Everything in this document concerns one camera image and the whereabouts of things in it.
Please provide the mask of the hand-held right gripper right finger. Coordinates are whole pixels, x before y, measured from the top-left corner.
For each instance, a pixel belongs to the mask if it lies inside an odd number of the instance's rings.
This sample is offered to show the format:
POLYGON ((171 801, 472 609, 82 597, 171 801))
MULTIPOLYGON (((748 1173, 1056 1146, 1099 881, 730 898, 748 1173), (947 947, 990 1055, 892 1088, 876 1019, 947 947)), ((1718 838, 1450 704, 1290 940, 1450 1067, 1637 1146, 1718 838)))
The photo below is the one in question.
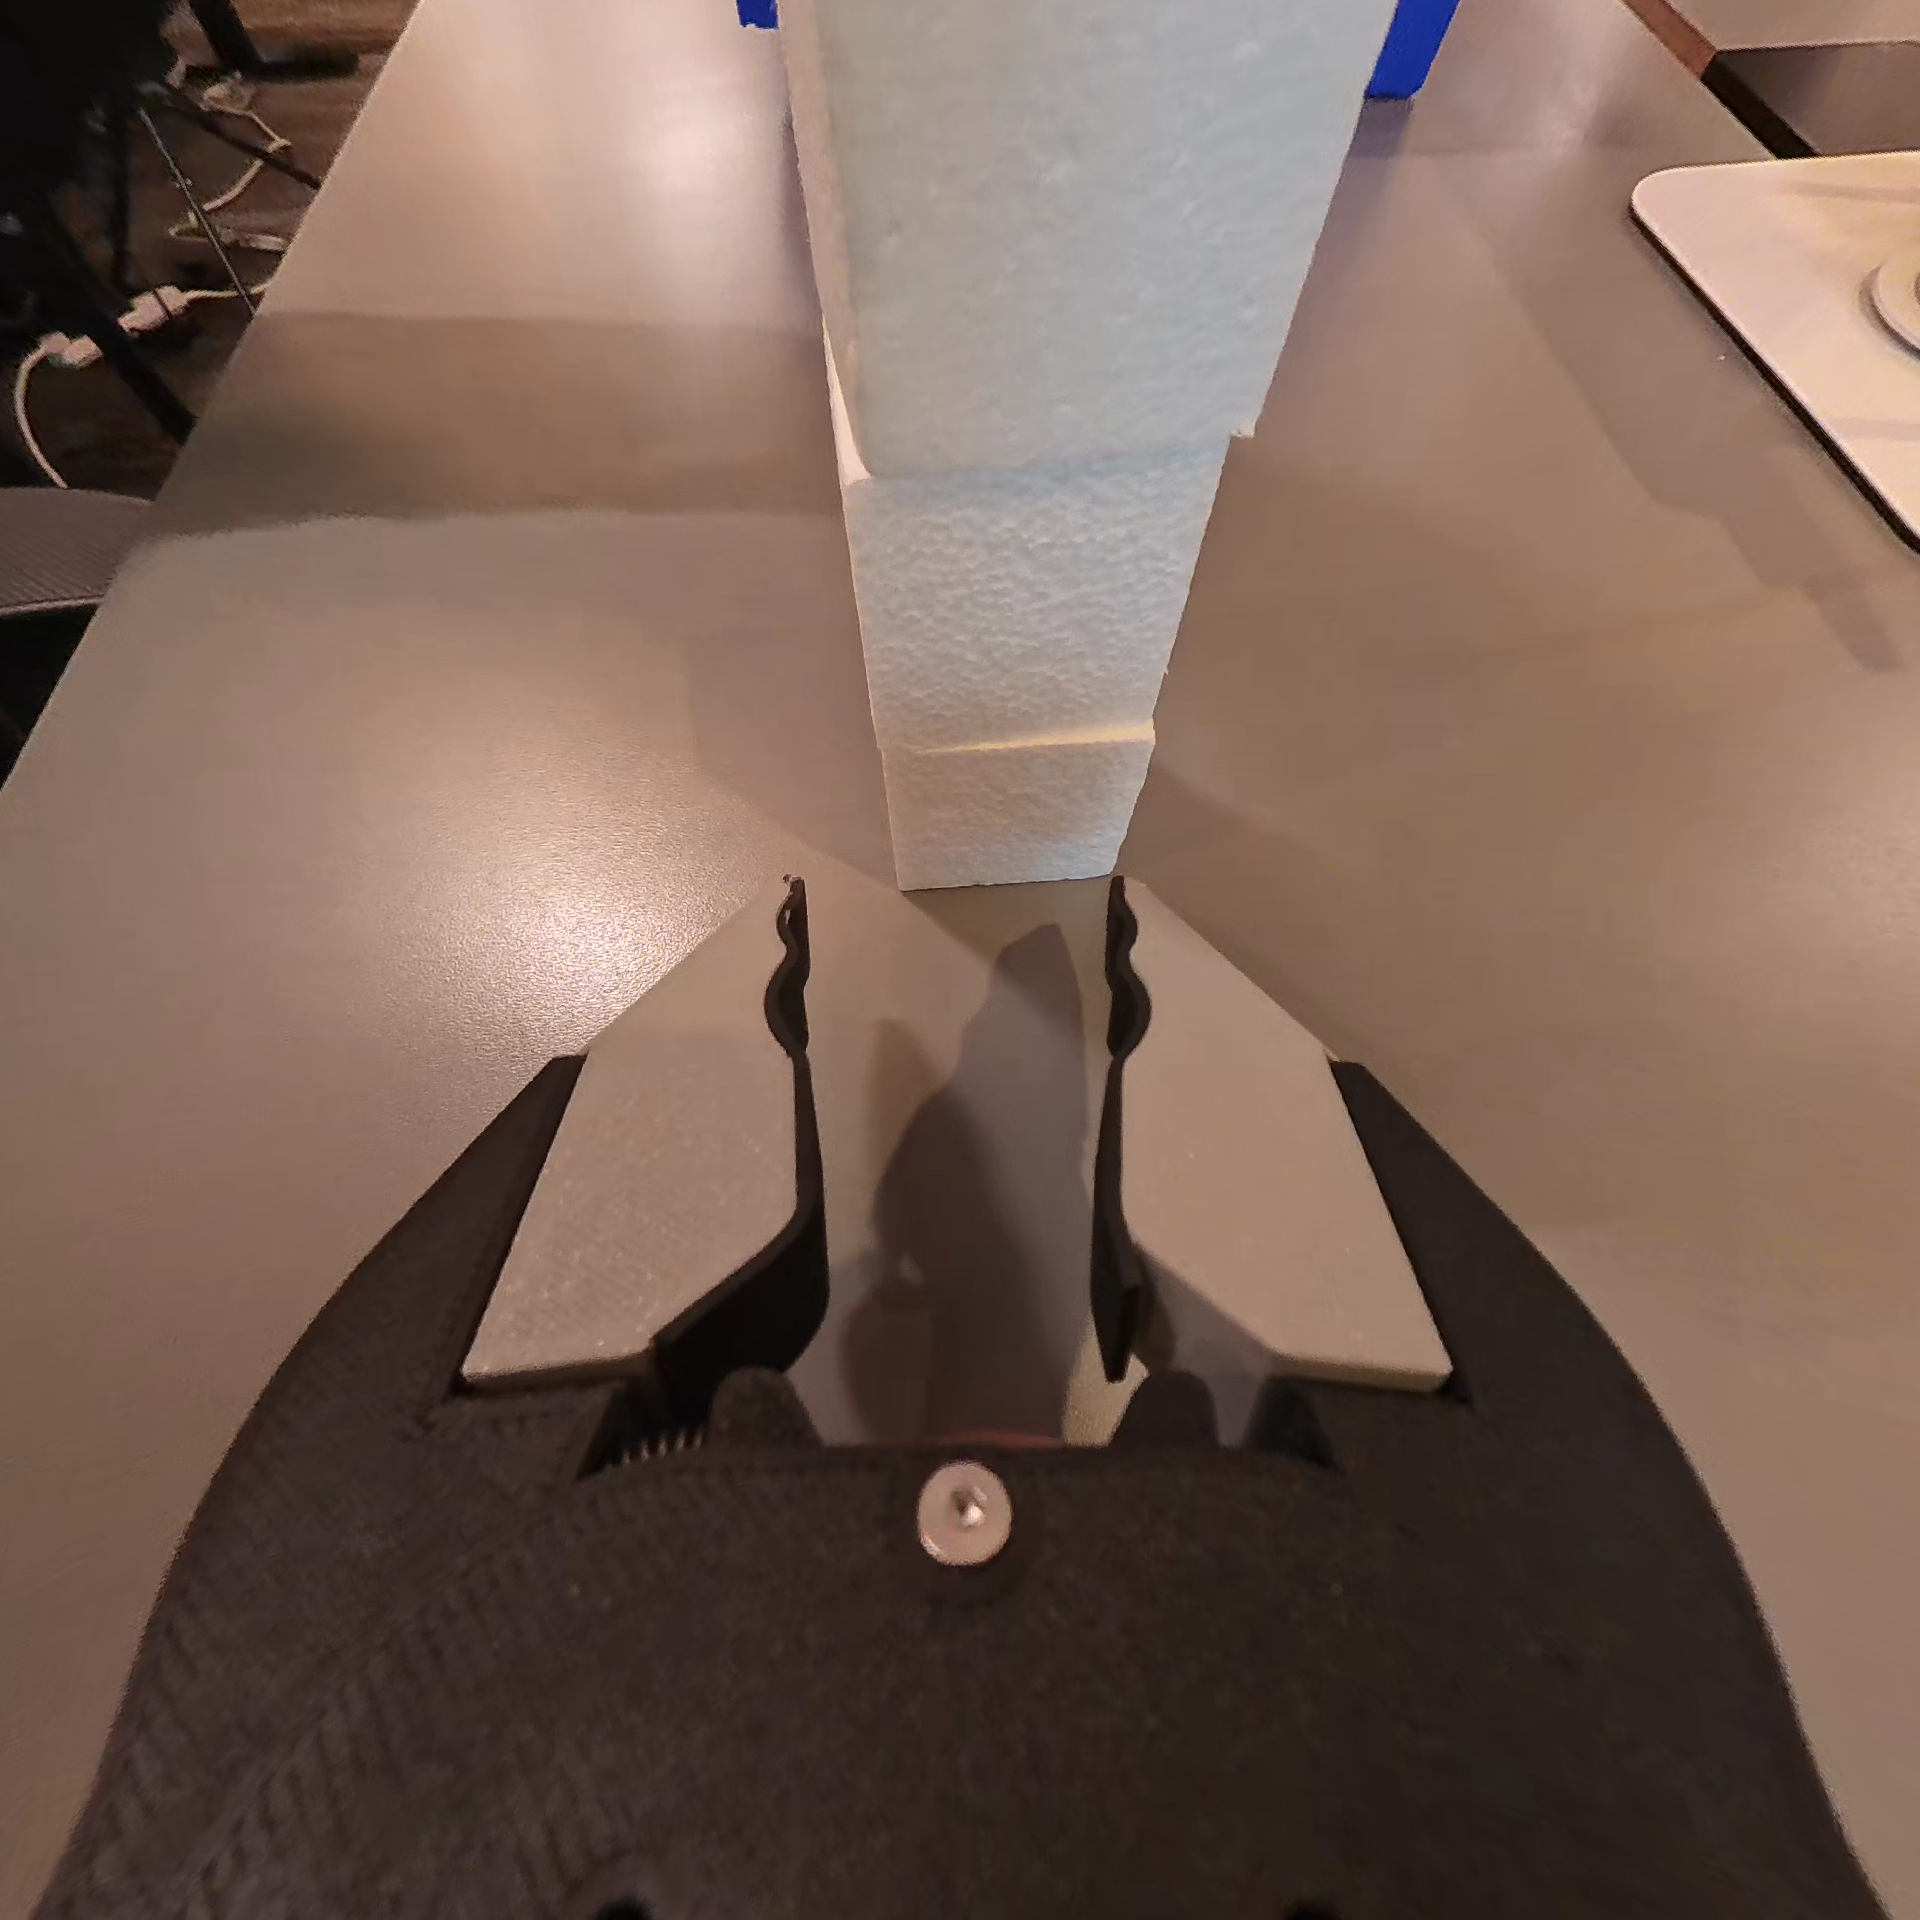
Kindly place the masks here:
POLYGON ((1107 1386, 1454 1367, 1336 1055, 1143 881, 1107 881, 1091 1349, 1107 1386))

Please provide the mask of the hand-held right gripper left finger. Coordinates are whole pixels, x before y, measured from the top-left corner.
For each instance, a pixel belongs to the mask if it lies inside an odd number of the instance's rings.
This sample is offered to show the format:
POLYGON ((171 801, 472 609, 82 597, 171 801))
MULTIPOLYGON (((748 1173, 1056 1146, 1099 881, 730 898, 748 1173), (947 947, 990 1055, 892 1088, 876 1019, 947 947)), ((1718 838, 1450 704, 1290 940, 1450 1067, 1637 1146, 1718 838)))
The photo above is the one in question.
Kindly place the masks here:
POLYGON ((787 1376, 826 1320, 808 885, 781 879, 610 1019, 465 1359, 470 1388, 787 1376))

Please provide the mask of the white foam cube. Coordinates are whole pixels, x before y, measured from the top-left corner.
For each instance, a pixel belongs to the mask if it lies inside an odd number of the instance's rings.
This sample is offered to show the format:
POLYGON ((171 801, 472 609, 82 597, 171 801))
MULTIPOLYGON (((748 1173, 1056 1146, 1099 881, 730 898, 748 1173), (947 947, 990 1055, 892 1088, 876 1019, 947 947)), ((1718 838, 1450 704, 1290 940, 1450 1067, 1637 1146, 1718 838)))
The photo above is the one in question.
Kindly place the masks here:
POLYGON ((1086 881, 1118 865, 1159 727, 881 751, 902 891, 1086 881))
POLYGON ((1234 433, 881 479, 822 357, 881 759, 1143 735, 1234 433))
POLYGON ((781 0, 860 469, 1250 433, 1387 18, 1378 0, 781 0))

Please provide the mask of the grey mesh chair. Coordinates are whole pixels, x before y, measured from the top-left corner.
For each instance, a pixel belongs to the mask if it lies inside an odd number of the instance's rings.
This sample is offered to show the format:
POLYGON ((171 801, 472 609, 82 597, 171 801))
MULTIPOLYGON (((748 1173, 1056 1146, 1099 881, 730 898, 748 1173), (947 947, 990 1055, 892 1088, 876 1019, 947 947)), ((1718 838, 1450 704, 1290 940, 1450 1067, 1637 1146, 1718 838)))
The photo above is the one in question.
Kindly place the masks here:
POLYGON ((124 495, 0 495, 0 773, 10 780, 154 504, 124 495))

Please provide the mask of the white adjustable stand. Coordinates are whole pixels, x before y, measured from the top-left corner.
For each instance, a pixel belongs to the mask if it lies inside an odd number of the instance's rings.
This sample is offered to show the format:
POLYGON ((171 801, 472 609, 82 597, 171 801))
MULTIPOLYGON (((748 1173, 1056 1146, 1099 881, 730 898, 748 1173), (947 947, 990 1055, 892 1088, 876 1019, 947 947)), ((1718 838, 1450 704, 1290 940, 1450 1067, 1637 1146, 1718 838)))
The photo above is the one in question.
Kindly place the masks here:
POLYGON ((1670 168, 1630 191, 1630 216, 1916 547, 1916 150, 1670 168))

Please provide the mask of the blue plastic bin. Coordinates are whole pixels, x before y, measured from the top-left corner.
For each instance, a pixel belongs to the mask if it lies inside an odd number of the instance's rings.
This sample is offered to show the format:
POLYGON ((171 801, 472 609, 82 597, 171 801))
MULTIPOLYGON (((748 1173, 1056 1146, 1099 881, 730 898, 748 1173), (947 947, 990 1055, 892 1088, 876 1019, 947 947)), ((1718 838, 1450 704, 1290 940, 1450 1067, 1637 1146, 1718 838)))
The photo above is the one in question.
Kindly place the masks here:
MULTIPOLYGON (((1086 13, 1091 23, 1118 23, 1118 13, 1170 13, 1179 23, 1203 23, 1205 13, 1246 13, 1250 23, 1265 23, 1265 18, 1285 18, 1285 13, 1302 13, 1307 7, 906 7, 906 12, 962 12, 962 13, 977 13, 977 12, 1009 12, 1009 13, 1032 13, 1032 12, 1079 12, 1086 13)), ((1458 13, 1458 0, 1399 0, 1387 13, 1386 13, 1386 39, 1378 39, 1378 58, 1372 58, 1372 75, 1366 83, 1366 101, 1370 103, 1406 103, 1425 83, 1427 83, 1427 70, 1454 29, 1454 13, 1458 13)))

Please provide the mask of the black rectangular desk plate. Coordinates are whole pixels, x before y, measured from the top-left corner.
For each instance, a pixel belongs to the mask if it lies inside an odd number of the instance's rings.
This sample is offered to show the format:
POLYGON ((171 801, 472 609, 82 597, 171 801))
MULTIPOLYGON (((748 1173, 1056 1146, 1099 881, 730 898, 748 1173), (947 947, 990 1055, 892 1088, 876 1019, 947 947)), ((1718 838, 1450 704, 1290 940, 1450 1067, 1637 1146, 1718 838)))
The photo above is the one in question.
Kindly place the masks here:
POLYGON ((1920 150, 1916 39, 1723 48, 1704 83, 1772 160, 1920 150))

